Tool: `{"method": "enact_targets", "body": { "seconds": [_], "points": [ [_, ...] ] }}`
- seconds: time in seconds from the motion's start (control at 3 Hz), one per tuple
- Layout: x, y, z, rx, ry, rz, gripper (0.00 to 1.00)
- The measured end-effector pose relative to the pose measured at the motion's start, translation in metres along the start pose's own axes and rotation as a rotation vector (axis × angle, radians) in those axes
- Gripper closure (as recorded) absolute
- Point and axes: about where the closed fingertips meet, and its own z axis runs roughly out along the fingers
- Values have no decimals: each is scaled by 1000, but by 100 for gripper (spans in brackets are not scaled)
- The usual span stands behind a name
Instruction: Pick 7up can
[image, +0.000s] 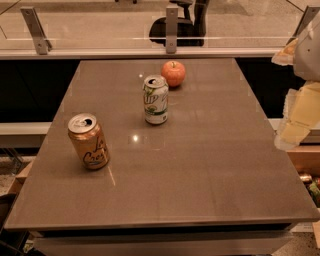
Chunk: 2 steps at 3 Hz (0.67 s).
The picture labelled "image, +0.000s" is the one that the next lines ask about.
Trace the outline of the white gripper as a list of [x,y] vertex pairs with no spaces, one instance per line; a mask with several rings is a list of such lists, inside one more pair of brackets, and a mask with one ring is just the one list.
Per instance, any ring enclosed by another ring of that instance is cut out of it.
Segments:
[[307,81],[299,90],[290,89],[285,97],[283,118],[274,140],[279,150],[298,146],[320,122],[320,12],[312,21],[315,39],[294,39],[277,52],[271,62],[292,65],[294,73]]

